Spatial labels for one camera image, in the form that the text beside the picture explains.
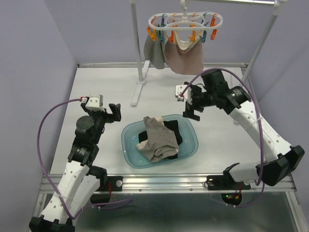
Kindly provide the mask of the dark grey underwear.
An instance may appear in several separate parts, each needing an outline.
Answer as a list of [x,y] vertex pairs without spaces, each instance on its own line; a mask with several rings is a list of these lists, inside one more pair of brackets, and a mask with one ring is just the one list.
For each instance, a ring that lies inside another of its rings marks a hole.
[[145,60],[150,61],[156,69],[162,70],[165,68],[162,44],[159,39],[153,41],[150,35],[148,35],[144,44],[143,52]]

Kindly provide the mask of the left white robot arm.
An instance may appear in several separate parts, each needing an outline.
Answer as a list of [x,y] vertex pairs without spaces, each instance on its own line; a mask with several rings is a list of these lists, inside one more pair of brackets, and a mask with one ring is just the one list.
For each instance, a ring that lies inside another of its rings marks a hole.
[[101,104],[81,103],[87,113],[76,122],[75,138],[65,171],[48,205],[38,217],[32,217],[32,232],[73,232],[74,220],[92,194],[107,183],[107,171],[93,165],[105,124],[121,121],[121,105],[109,104],[107,113]]

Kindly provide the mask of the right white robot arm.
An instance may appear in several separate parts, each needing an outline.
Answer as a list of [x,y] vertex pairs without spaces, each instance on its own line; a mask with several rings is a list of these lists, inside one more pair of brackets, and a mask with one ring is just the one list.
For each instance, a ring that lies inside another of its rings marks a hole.
[[225,71],[211,68],[199,74],[203,88],[192,82],[175,87],[175,97],[185,102],[183,117],[199,121],[195,111],[203,112],[210,106],[224,110],[260,148],[258,163],[232,164],[223,172],[225,179],[228,183],[255,181],[257,185],[263,182],[275,186],[297,168],[305,151],[300,145],[291,145],[270,126],[244,85],[230,88],[223,75]]

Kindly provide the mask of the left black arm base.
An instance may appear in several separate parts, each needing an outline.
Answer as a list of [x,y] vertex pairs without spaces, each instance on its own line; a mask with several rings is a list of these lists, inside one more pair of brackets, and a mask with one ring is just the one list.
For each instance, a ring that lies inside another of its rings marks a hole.
[[108,203],[113,192],[121,192],[123,185],[122,176],[107,176],[107,181],[100,184],[100,187],[90,197],[92,204]]

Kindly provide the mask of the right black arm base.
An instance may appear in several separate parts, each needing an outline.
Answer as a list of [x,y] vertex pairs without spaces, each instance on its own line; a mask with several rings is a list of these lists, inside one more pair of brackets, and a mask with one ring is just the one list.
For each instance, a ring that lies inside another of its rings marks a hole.
[[235,182],[227,175],[209,175],[203,186],[210,191],[222,191],[221,197],[225,204],[238,206],[242,201],[242,191],[250,190],[251,185]]

